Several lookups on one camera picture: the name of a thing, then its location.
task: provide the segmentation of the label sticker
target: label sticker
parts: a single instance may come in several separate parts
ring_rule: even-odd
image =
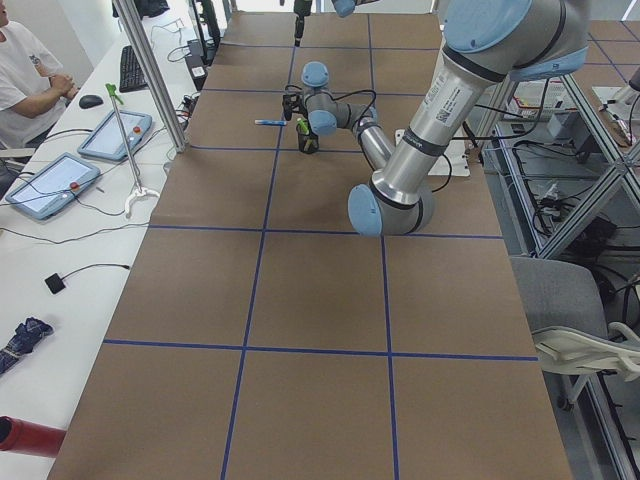
[[[435,119],[451,127],[467,107],[473,90],[464,86],[447,85],[448,75],[440,73],[424,99],[424,104],[435,113]]]
[[[204,77],[205,72],[204,72],[204,68],[202,67],[195,67],[191,69],[191,72],[193,73],[194,77]]]

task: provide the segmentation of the red cylinder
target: red cylinder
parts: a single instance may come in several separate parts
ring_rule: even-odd
[[[0,450],[54,458],[67,432],[10,417],[0,417]]]

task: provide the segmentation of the tablet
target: tablet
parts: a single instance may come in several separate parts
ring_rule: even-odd
[[[95,165],[64,153],[6,196],[23,213],[44,220],[62,210],[100,175]]]
[[[145,113],[120,110],[120,118],[129,139],[129,148],[135,150],[144,135],[151,128],[152,118]],[[115,113],[109,113],[89,137],[78,147],[83,157],[121,162],[127,157],[120,127]]]

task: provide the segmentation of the computer mouse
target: computer mouse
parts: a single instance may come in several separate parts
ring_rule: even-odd
[[[104,102],[102,101],[102,97],[98,95],[84,95],[82,98],[80,98],[78,106],[80,108],[91,108],[102,105],[103,103]]]

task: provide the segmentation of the chair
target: chair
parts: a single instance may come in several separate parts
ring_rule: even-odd
[[[529,328],[542,370],[578,375],[558,406],[571,410],[587,381],[615,371],[625,381],[640,377],[640,337],[622,323],[609,324],[624,340],[608,340],[604,309],[591,272],[555,260],[512,257]]]
[[[34,148],[6,149],[0,142],[0,197],[7,193],[17,174],[34,152]]]

